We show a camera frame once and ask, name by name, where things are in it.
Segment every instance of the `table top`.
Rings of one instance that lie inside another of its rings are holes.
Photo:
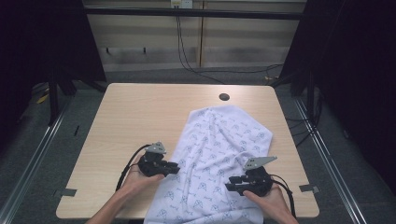
[[[220,100],[222,93],[230,99]],[[126,83],[108,86],[66,186],[76,189],[76,195],[63,196],[56,215],[93,216],[114,193],[120,173],[140,147],[161,141],[168,161],[190,112],[215,105],[239,106],[273,133],[268,156],[277,156],[277,160],[265,169],[286,180],[293,191],[297,217],[316,217],[319,210],[313,192],[300,191],[299,186],[309,182],[273,88]],[[144,218],[157,187],[138,195],[118,217]]]

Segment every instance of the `printed fabric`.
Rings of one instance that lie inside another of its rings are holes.
[[[237,106],[191,111],[170,160],[180,170],[160,184],[145,223],[262,223],[258,206],[225,184],[248,159],[267,156],[271,139]]]

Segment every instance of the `black dot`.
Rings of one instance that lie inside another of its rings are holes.
[[[228,101],[228,100],[230,100],[230,95],[227,94],[227,93],[222,93],[222,94],[219,96],[219,98],[220,98],[220,100],[222,100],[222,101]]]

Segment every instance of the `cable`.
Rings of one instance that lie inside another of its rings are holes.
[[[116,191],[119,190],[119,189],[121,188],[122,182],[123,182],[123,180],[124,180],[126,174],[128,173],[129,169],[131,168],[131,166],[137,164],[137,163],[135,163],[135,164],[132,164],[132,165],[131,165],[131,162],[134,160],[134,158],[136,157],[136,155],[137,155],[141,150],[143,150],[144,148],[149,147],[149,146],[150,146],[150,145],[144,145],[144,146],[140,147],[140,148],[134,153],[134,155],[132,156],[132,158],[128,161],[128,163],[126,164],[125,168],[123,169],[123,171],[122,171],[122,173],[121,173],[119,182],[117,183]]]
[[[268,71],[269,70],[275,69],[275,68],[283,65],[283,63],[271,64],[271,65],[265,67],[265,69],[255,70],[255,71],[229,71],[229,70],[196,71],[190,66],[189,61],[187,60],[187,55],[186,55],[186,51],[184,49],[184,42],[183,42],[183,37],[182,37],[182,33],[181,33],[180,17],[177,17],[177,49],[178,49],[178,58],[180,60],[181,65],[184,67],[184,69],[186,69],[187,71],[192,72],[192,73],[194,73],[194,74],[196,74],[198,76],[210,78],[210,79],[212,79],[214,81],[217,81],[218,83],[221,83],[221,84],[224,84],[224,85],[225,85],[224,82],[222,82],[222,81],[220,81],[218,79],[215,79],[213,77],[205,76],[205,75],[203,75],[203,73],[254,74],[254,73],[263,73],[263,72],[265,72],[267,74],[267,76],[269,77],[269,75],[268,75]],[[180,53],[181,51],[183,52],[183,57],[184,57],[184,61],[185,61],[186,64],[183,63],[183,60],[182,60],[182,57],[181,57],[181,53]]]
[[[288,189],[289,189],[288,183],[286,183],[286,181],[282,177],[280,177],[279,175],[270,175],[270,176],[275,176],[275,177],[281,179],[283,181],[283,183],[285,183],[286,187],[288,187]]]
[[[275,89],[276,87],[280,86],[280,85],[283,84],[284,82],[287,82],[287,81],[289,81],[290,79],[292,79],[294,76],[297,76],[299,73],[300,73],[300,70],[297,69],[296,71],[294,71],[294,72],[291,73],[290,75],[285,76],[285,77],[282,77],[282,78],[278,79],[277,81],[271,83],[270,86],[271,86],[272,88]]]
[[[220,81],[220,80],[218,80],[218,79],[215,79],[215,78],[213,78],[213,77],[209,77],[209,76],[202,75],[202,74],[200,74],[200,73],[198,73],[198,72],[196,72],[196,71],[194,71],[194,70],[192,69],[192,67],[191,67],[190,64],[189,64],[189,61],[187,60],[186,51],[184,50],[184,43],[183,43],[183,38],[182,38],[182,34],[181,34],[180,17],[176,17],[176,20],[177,20],[177,51],[178,51],[178,58],[179,58],[179,60],[180,60],[181,65],[182,65],[187,71],[189,71],[189,72],[193,72],[194,74],[196,74],[196,75],[198,75],[198,76],[201,76],[201,77],[210,78],[210,79],[212,79],[212,80],[214,80],[214,81],[217,81],[218,83],[221,83],[221,84],[225,85],[224,82],[222,82],[222,81]],[[186,64],[187,64],[188,67],[186,67],[186,65],[183,63],[183,60],[181,59],[181,54],[180,54],[180,43],[181,43],[181,47],[182,47],[182,50],[183,50],[184,59],[185,59]]]
[[[289,120],[289,121],[307,121],[308,119],[290,119],[290,118],[285,118],[285,120]]]
[[[291,136],[294,137],[294,136],[301,135],[301,134],[306,133],[306,132],[308,132],[308,130],[304,130],[304,131],[302,131],[302,132],[300,132],[300,133],[294,133],[294,134],[292,134]]]
[[[293,195],[292,195],[293,192],[288,187],[286,187],[284,184],[280,183],[279,181],[276,181],[276,180],[273,180],[273,181],[274,181],[274,183],[277,183],[280,187],[282,187],[286,191],[286,193],[288,194],[289,201],[290,201],[291,214],[294,217],[296,217],[296,211],[295,211],[295,207],[294,207],[294,199],[293,199]]]
[[[293,126],[289,127],[289,130],[290,130],[290,129],[293,129],[293,128],[296,128],[296,127],[300,126],[300,125],[303,124],[303,123],[304,123],[303,121],[300,121],[300,122],[298,122],[297,124],[294,124]]]
[[[315,112],[316,112],[316,114],[315,114],[315,116],[314,116],[314,126],[312,127],[311,131],[310,131],[299,143],[297,143],[297,144],[295,145],[296,147],[298,147],[300,144],[302,144],[303,141],[305,141],[305,140],[308,138],[308,136],[309,136],[311,133],[313,133],[313,132],[317,129],[318,124],[319,124],[319,121],[320,121],[320,115],[321,115],[321,112],[322,112],[322,104],[323,104],[323,95],[322,95],[322,93],[320,92],[320,93],[319,93],[318,100],[317,100],[317,104],[316,104],[316,107],[315,107]],[[296,135],[303,134],[303,133],[305,133],[306,131],[307,131],[307,130],[305,130],[305,131],[303,131],[303,132],[301,132],[301,133],[293,134],[292,136],[296,136]]]

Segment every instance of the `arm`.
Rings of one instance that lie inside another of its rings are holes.
[[[147,177],[140,173],[137,165],[131,166],[122,187],[117,190],[105,205],[90,219],[87,224],[110,223],[121,208],[146,187],[159,182],[163,175]]]
[[[256,203],[265,215],[277,221],[278,223],[298,223],[286,205],[282,190],[280,189],[279,185],[273,184],[270,192],[265,197],[259,197],[248,190],[244,191],[244,195]]]

